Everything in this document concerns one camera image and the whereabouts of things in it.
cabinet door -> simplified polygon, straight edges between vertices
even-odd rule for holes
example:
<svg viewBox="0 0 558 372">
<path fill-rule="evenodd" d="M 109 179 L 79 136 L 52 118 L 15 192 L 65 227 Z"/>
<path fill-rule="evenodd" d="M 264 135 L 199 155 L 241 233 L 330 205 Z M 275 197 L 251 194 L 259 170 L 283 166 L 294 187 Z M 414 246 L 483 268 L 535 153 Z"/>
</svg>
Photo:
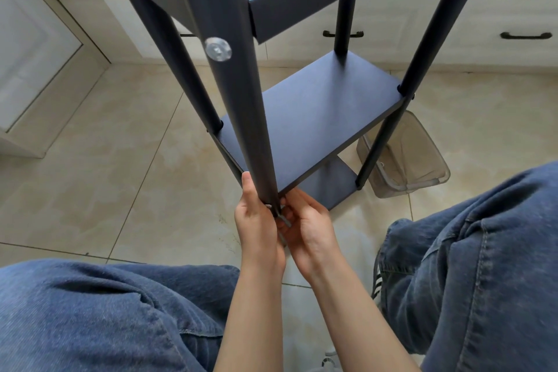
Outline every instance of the cabinet door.
<svg viewBox="0 0 558 372">
<path fill-rule="evenodd" d="M 43 0 L 0 0 L 0 129 L 7 131 L 81 43 Z"/>
<path fill-rule="evenodd" d="M 439 0 L 357 0 L 349 50 L 371 62 L 409 62 Z M 337 3 L 270 39 L 270 60 L 313 61 L 333 50 Z"/>
<path fill-rule="evenodd" d="M 469 0 L 435 63 L 557 66 L 558 0 Z"/>
<path fill-rule="evenodd" d="M 141 55 L 146 59 L 162 59 L 163 56 L 155 42 L 145 29 L 140 17 L 136 14 L 132 4 L 129 0 L 104 0 L 108 5 L 109 9 L 112 11 L 118 22 L 122 25 L 122 28 L 128 34 L 128 37 L 136 45 L 136 48 L 141 53 Z M 184 25 L 174 20 L 176 29 L 180 34 L 191 34 L 192 32 L 188 30 Z M 202 60 L 206 61 L 205 50 L 197 37 L 182 37 L 184 46 L 190 55 L 192 60 Z M 258 60 L 267 59 L 266 47 L 265 45 L 257 45 L 255 43 L 255 57 Z"/>
</svg>

person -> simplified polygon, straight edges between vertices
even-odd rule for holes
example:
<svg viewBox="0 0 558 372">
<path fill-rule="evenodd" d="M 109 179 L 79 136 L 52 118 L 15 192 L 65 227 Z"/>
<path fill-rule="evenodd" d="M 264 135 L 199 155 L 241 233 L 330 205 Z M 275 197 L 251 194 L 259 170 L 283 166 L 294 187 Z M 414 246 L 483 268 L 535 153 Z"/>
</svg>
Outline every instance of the person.
<svg viewBox="0 0 558 372">
<path fill-rule="evenodd" d="M 294 189 L 274 220 L 250 175 L 229 266 L 35 260 L 0 269 L 2 371 L 282 371 L 283 235 L 344 372 L 558 370 L 558 163 L 422 220 L 376 258 L 376 301 L 327 210 Z"/>
</svg>

person's right hand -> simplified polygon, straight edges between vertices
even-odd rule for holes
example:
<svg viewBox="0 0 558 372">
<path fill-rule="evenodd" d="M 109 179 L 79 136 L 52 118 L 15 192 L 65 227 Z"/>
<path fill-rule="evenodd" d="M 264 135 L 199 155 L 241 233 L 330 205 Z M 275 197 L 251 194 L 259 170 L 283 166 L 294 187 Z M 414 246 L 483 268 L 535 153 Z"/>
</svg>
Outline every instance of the person's right hand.
<svg viewBox="0 0 558 372">
<path fill-rule="evenodd" d="M 277 218 L 277 230 L 285 238 L 300 273 L 312 284 L 328 265 L 342 258 L 328 210 L 298 188 L 290 190 L 281 204 L 292 226 Z"/>
</svg>

screw head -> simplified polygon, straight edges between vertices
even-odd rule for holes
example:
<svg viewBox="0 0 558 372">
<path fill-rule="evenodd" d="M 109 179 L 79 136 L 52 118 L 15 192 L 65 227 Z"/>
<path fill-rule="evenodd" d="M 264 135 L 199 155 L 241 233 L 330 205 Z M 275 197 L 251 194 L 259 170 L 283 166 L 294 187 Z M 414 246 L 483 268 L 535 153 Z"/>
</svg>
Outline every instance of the screw head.
<svg viewBox="0 0 558 372">
<path fill-rule="evenodd" d="M 225 62 L 233 55 L 229 43 L 219 37 L 210 37 L 205 40 L 205 52 L 209 58 L 217 62 Z"/>
</svg>

middle shelf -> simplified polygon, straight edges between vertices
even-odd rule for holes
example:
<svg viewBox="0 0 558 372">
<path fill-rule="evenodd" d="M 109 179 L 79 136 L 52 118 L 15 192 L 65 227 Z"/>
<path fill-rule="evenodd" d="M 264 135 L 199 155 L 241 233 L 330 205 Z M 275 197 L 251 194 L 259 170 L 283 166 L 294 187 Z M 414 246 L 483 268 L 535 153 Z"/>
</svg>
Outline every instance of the middle shelf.
<svg viewBox="0 0 558 372">
<path fill-rule="evenodd" d="M 400 81 L 349 52 L 332 51 L 263 92 L 280 195 L 401 106 Z M 242 171 L 248 167 L 228 115 L 217 139 Z"/>
</svg>

